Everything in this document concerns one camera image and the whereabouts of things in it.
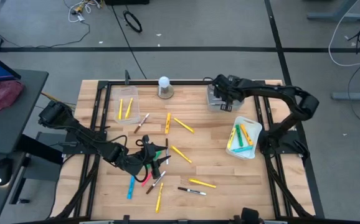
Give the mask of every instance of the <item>white ball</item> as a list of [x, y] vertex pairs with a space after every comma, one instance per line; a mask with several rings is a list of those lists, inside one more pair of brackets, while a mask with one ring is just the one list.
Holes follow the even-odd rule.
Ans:
[[159, 86], [162, 87], [162, 88], [166, 88], [170, 85], [170, 81], [169, 81], [169, 78], [168, 77], [161, 77], [159, 78]]

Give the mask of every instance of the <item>gray floor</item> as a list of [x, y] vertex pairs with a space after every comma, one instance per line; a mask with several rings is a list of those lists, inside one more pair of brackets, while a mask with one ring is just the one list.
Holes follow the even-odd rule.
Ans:
[[[272, 0], [283, 47], [328, 47], [336, 24], [309, 21], [307, 12], [334, 11], [341, 1]], [[243, 46], [274, 47], [263, 1], [151, 0], [149, 5], [129, 6], [143, 25], [137, 34], [125, 27], [132, 46]], [[121, 14], [123, 6], [116, 6]], [[360, 13], [360, 2], [352, 10]], [[67, 47], [126, 47], [115, 17], [107, 7], [92, 8], [85, 15], [91, 33]], [[352, 47], [346, 36], [354, 35], [360, 22], [341, 24], [333, 46]], [[62, 1], [7, 0], [0, 12], [0, 34], [19, 45], [52, 45], [77, 40], [85, 25], [70, 24]], [[4, 44], [4, 47], [15, 47]], [[136, 52], [148, 78], [214, 77], [233, 74], [244, 78], [282, 79], [276, 53], [256, 52]], [[285, 54], [291, 80], [320, 100], [315, 117], [304, 123], [318, 188], [326, 218], [360, 220], [360, 122], [348, 102], [333, 101], [332, 91], [343, 91], [356, 67], [339, 67], [325, 53]], [[334, 54], [341, 63], [360, 62], [360, 54]], [[63, 101], [76, 102], [83, 79], [142, 78], [129, 52], [0, 53], [12, 68], [45, 70], [50, 73], [44, 91]], [[360, 90], [360, 72], [352, 84]], [[39, 106], [47, 103], [40, 98]], [[360, 114], [360, 103], [355, 104]], [[37, 124], [35, 108], [25, 133], [52, 132]], [[0, 223], [45, 218], [52, 204], [52, 183], [27, 184], [24, 196], [33, 205], [6, 206]]]

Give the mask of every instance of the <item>wooden table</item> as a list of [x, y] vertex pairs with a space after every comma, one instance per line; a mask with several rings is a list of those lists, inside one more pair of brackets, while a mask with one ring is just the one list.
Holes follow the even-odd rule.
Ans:
[[[281, 81], [267, 80], [266, 82], [276, 84]], [[84, 80], [79, 93], [75, 117], [86, 127], [90, 126], [97, 83], [98, 80]], [[274, 218], [267, 170], [259, 149], [256, 150], [255, 159], [247, 161], [232, 157], [225, 152], [227, 140], [237, 116], [257, 121], [253, 98], [246, 98], [239, 111], [213, 113], [207, 109], [206, 86], [204, 85], [175, 85], [174, 96], [168, 100], [160, 99], [156, 93], [156, 86], [138, 86], [141, 117], [143, 118], [147, 113], [150, 113], [150, 116], [137, 134], [133, 134], [137, 124], [123, 126], [114, 121], [111, 98], [107, 119], [107, 126], [111, 127], [107, 129], [107, 139], [126, 134], [128, 135], [127, 147], [130, 152], [135, 152], [140, 149], [135, 142], [142, 135], [148, 134], [150, 141], [161, 146], [165, 145], [165, 138], [168, 138], [169, 145], [174, 145], [181, 150], [192, 160], [192, 164], [170, 149], [169, 153], [172, 157], [169, 165], [162, 164], [160, 167], [161, 172], [166, 170], [166, 175], [162, 179], [164, 187], [161, 209], [159, 213], [155, 213], [159, 186], [146, 195], [153, 181], [150, 180], [144, 187], [136, 182], [133, 199], [128, 200], [126, 195], [130, 175], [101, 161], [92, 219], [122, 220], [124, 215], [130, 215], [132, 220], [225, 220], [239, 215], [244, 207], [258, 210], [262, 218]], [[270, 99], [270, 104], [274, 122], [281, 121], [289, 114], [288, 107], [283, 101]], [[169, 134], [165, 135], [168, 112], [172, 113], [172, 118], [176, 117], [194, 128], [195, 134], [172, 119]], [[264, 117], [264, 119], [268, 128], [267, 118]], [[283, 154], [281, 157], [289, 189], [306, 211], [314, 214], [301, 159], [296, 154]], [[77, 190], [82, 162], [83, 155], [77, 155], [63, 166], [53, 216], [62, 211]], [[138, 178], [143, 177], [144, 171], [141, 171]], [[214, 184], [217, 188], [212, 189], [190, 183], [188, 182], [190, 177]], [[207, 196], [178, 190], [179, 186], [206, 192]], [[282, 214], [285, 215], [282, 194], [278, 188], [277, 192]], [[85, 213], [87, 193], [85, 195], [81, 214]]]

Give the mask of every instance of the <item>yellow highlighter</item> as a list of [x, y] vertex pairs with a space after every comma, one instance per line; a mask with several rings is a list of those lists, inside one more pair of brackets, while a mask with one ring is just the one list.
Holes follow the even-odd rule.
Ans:
[[234, 135], [235, 135], [235, 128], [232, 128], [231, 134], [230, 134], [230, 139], [229, 139], [229, 142], [227, 143], [227, 148], [228, 149], [231, 148], [231, 143], [232, 143], [232, 140], [234, 139]]
[[159, 195], [158, 195], [158, 201], [156, 202], [155, 213], [159, 213], [159, 208], [161, 206], [162, 188], [163, 188], [163, 183], [161, 183], [161, 187], [159, 188]]
[[170, 113], [166, 117], [166, 127], [165, 127], [165, 134], [169, 134], [169, 126], [170, 126]]
[[183, 153], [180, 152], [179, 149], [177, 149], [176, 147], [172, 146], [172, 149], [178, 153], [181, 157], [183, 157], [185, 160], [187, 160], [189, 163], [192, 163], [192, 161], [190, 159], [188, 159]]
[[126, 111], [125, 119], [128, 119], [128, 117], [129, 117], [132, 102], [133, 102], [133, 97], [130, 98], [130, 103], [129, 103], [129, 106], [128, 106], [128, 111]]
[[120, 99], [118, 119], [122, 119], [123, 99]]
[[185, 125], [183, 122], [179, 121], [177, 118], [173, 118], [177, 123], [179, 123], [181, 126], [185, 127], [188, 131], [194, 133], [194, 130], [190, 128], [189, 126]]
[[249, 144], [250, 146], [253, 146], [253, 141], [252, 141], [252, 139], [249, 137], [248, 132], [247, 132], [247, 130], [245, 129], [245, 126], [244, 126], [243, 124], [241, 124], [241, 125], [240, 125], [240, 128], [241, 128], [241, 130], [242, 130], [245, 138], [247, 138], [248, 144]]
[[204, 183], [204, 182], [199, 181], [199, 180], [194, 179], [194, 178], [190, 178], [190, 179], [188, 179], [188, 181], [190, 181], [190, 182], [192, 182], [192, 183], [196, 183], [196, 184], [201, 184], [201, 185], [206, 186], [206, 187], [216, 188], [216, 186], [215, 186], [215, 185], [212, 185], [212, 184], [207, 184], [207, 183]]

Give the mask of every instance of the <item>desk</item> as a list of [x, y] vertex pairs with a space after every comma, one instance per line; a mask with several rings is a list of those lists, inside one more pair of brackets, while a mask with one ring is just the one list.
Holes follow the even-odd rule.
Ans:
[[[280, 81], [267, 80], [266, 82], [276, 84]], [[75, 117], [86, 127], [90, 126], [97, 83], [97, 80], [84, 80], [80, 89]], [[274, 218], [267, 170], [259, 150], [256, 150], [255, 159], [247, 161], [232, 157], [225, 152], [225, 146], [237, 116], [245, 116], [257, 121], [252, 97], [245, 99], [239, 111], [213, 113], [207, 110], [205, 85], [175, 85], [174, 96], [168, 100], [162, 100], [156, 95], [156, 86], [137, 87], [141, 117], [150, 113], [149, 118], [137, 134], [133, 134], [137, 124], [122, 126], [114, 121], [113, 100], [111, 99], [107, 116], [107, 126], [110, 126], [107, 129], [107, 139], [126, 134], [128, 135], [127, 147], [130, 152], [135, 152], [140, 149], [135, 142], [144, 134], [148, 134], [150, 141], [161, 146], [165, 145], [165, 138], [168, 138], [169, 144], [180, 149], [192, 160], [192, 164], [170, 150], [172, 157], [169, 165], [162, 164], [160, 168], [161, 172], [166, 170], [166, 175], [162, 179], [164, 187], [161, 209], [159, 213], [155, 213], [159, 189], [154, 189], [148, 195], [145, 194], [153, 181], [150, 180], [145, 187], [136, 183], [133, 199], [128, 200], [126, 195], [130, 175], [101, 161], [92, 220], [122, 220], [124, 215], [130, 215], [132, 220], [226, 220], [239, 215], [243, 207], [258, 210], [262, 218]], [[281, 121], [289, 114], [288, 107], [283, 101], [270, 99], [270, 104], [274, 122]], [[97, 124], [100, 124], [102, 106], [100, 103]], [[194, 128], [195, 134], [172, 120], [169, 134], [165, 135], [167, 112], [171, 112], [172, 117]], [[301, 159], [296, 154], [283, 154], [281, 157], [289, 189], [304, 208], [314, 214]], [[82, 161], [83, 156], [77, 155], [63, 166], [52, 216], [62, 211], [77, 190]], [[141, 171], [139, 179], [142, 179], [143, 175]], [[190, 177], [215, 184], [217, 188], [211, 189], [189, 183], [187, 180]], [[177, 186], [200, 190], [206, 192], [207, 196], [180, 191]], [[284, 215], [282, 196], [279, 189], [277, 192]], [[86, 202], [87, 200], [83, 200], [83, 211]]]
[[25, 125], [43, 89], [48, 77], [47, 72], [30, 70], [16, 70], [21, 76], [21, 83], [25, 85], [22, 93], [14, 104], [0, 111], [0, 159], [13, 159], [12, 177], [8, 184], [0, 186], [0, 213], [7, 197], [14, 185], [14, 180], [22, 166], [25, 152], [13, 152], [16, 149]]

